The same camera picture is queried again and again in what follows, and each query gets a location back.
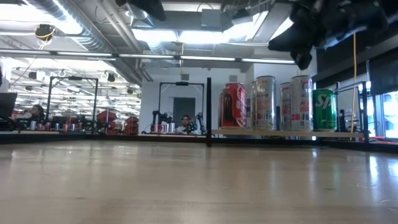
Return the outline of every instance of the can label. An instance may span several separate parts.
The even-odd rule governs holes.
[[[314,90],[314,129],[316,131],[336,131],[337,130],[337,112],[336,96],[331,90]]]
[[[256,129],[275,130],[275,77],[259,77],[256,81]]]
[[[240,83],[229,83],[220,95],[220,127],[246,127],[246,90]]]
[[[280,85],[280,128],[283,131],[292,130],[292,89],[290,83]]]
[[[292,130],[312,131],[312,79],[292,78]]]

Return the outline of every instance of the ceiling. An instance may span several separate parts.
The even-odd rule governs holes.
[[[77,9],[77,14],[81,17],[87,19],[87,23],[90,25],[90,31],[93,34],[98,34],[98,38],[104,38],[106,44],[109,44],[114,52],[118,53],[132,53],[137,52],[137,50],[142,50],[146,53],[151,51],[149,44],[143,40],[137,40],[136,36],[132,32],[133,36],[129,41],[135,43],[134,46],[129,44],[121,35],[121,30],[125,28],[131,30],[139,28],[139,22],[131,22],[131,17],[125,8],[118,8],[116,3],[112,0],[105,0],[109,2],[109,6],[105,7],[107,11],[116,11],[117,16],[113,15],[111,12],[110,17],[106,15],[101,7],[98,7],[100,1],[92,0],[73,0],[73,2],[68,2],[67,0],[58,0],[62,4],[74,4]],[[290,59],[290,56],[286,53],[280,52],[270,52],[267,50],[267,42],[280,27],[280,25],[286,20],[290,5],[285,3],[274,4],[274,1],[268,1],[265,4],[259,4],[261,1],[250,1],[250,0],[210,0],[207,3],[195,1],[195,0],[173,0],[173,1],[162,1],[166,14],[170,18],[168,21],[159,22],[154,21],[155,28],[158,30],[171,30],[177,37],[181,37],[182,33],[187,30],[202,29],[199,26],[192,24],[200,24],[201,10],[210,9],[211,5],[214,9],[221,9],[222,15],[227,18],[227,22],[222,21],[224,24],[231,22],[232,15],[236,12],[237,8],[251,6],[249,12],[252,15],[257,15],[254,17],[254,21],[251,27],[243,29],[240,27],[238,30],[230,34],[235,38],[243,34],[243,39],[230,39],[228,43],[211,43],[211,44],[181,44],[180,42],[161,42],[162,47],[166,50],[168,54],[186,54],[186,55],[205,55],[205,56],[219,56],[219,57],[254,57],[254,58],[275,58],[275,59]],[[261,21],[258,18],[261,13],[263,13],[264,20]],[[118,22],[117,18],[121,19],[123,24]],[[111,23],[111,20],[116,21],[115,27]],[[7,8],[0,7],[0,48],[2,49],[33,49],[37,50],[43,44],[41,40],[38,40],[35,35],[33,35],[34,29],[41,23],[53,24],[54,18],[50,14],[43,14],[40,11],[29,11],[21,10],[20,6],[8,6]],[[59,22],[55,22],[58,27],[57,33],[54,35],[51,42],[44,46],[45,50],[56,50],[56,51],[74,51],[74,52],[85,52],[86,47],[78,41],[81,39],[80,34],[66,34],[65,30],[73,27],[71,24],[64,24],[62,27]],[[246,40],[245,35],[248,32],[254,31],[253,38]],[[38,99],[41,99],[42,103],[46,103],[47,97],[44,96],[48,92],[48,87],[44,85],[49,84],[50,76],[58,76],[59,73],[65,73],[65,76],[79,76],[86,78],[98,78],[99,87],[103,88],[99,91],[101,100],[99,106],[123,105],[123,109],[126,109],[126,103],[132,102],[134,106],[129,106],[131,110],[125,111],[124,114],[139,113],[140,107],[137,104],[140,101],[141,91],[139,86],[142,81],[151,81],[150,73],[149,78],[145,75],[146,68],[172,68],[172,67],[184,67],[184,70],[193,68],[238,68],[242,72],[245,72],[251,64],[249,63],[234,63],[234,62],[212,62],[212,61],[173,61],[173,60],[145,60],[143,63],[137,63],[135,59],[123,59],[123,63],[127,65],[128,70],[119,70],[118,67],[114,66],[114,63],[104,62],[95,60],[91,58],[90,60],[70,60],[65,59],[45,59],[45,58],[25,58],[16,57],[14,59],[4,58],[3,60],[12,62],[12,76],[11,91],[17,91],[19,93],[25,93],[24,96],[20,96],[18,99],[21,106],[25,106],[23,101],[30,98],[35,98],[35,103]],[[29,72],[44,73],[45,77],[43,80],[33,80],[27,76]],[[116,74],[115,82],[108,82],[106,76],[109,73]],[[79,93],[71,93],[65,90],[67,85],[84,85],[91,86],[93,83],[84,84],[64,80],[63,85],[60,88],[56,88],[54,91],[56,94],[67,94],[67,95],[85,95],[87,97],[93,96],[94,88],[84,88]],[[31,85],[33,90],[26,90],[26,85]],[[119,99],[107,99],[106,94],[110,94],[108,88],[109,86],[114,86],[118,90]],[[134,93],[128,95],[127,89],[133,88]],[[64,96],[59,97],[59,105],[62,106],[62,99]],[[82,100],[81,105],[79,103],[76,105],[78,108],[90,108],[93,106],[92,100]],[[81,113],[90,113],[90,110],[79,110]]]

